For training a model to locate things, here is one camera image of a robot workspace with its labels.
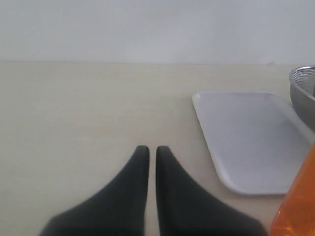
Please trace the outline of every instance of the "orange container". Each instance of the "orange container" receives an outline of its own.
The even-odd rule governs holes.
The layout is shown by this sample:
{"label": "orange container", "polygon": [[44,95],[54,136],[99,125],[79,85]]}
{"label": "orange container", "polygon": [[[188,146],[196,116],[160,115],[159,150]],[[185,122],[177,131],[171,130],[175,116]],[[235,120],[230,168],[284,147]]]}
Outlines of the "orange container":
{"label": "orange container", "polygon": [[315,236],[315,143],[284,197],[270,236]]}

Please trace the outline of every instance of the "stainless steel bowl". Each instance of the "stainless steel bowl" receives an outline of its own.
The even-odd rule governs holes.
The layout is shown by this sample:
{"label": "stainless steel bowl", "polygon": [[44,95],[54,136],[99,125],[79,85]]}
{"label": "stainless steel bowl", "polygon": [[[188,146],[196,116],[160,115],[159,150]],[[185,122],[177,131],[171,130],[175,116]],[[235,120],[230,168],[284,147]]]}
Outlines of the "stainless steel bowl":
{"label": "stainless steel bowl", "polygon": [[315,66],[299,67],[290,73],[290,96],[299,118],[315,132]]}

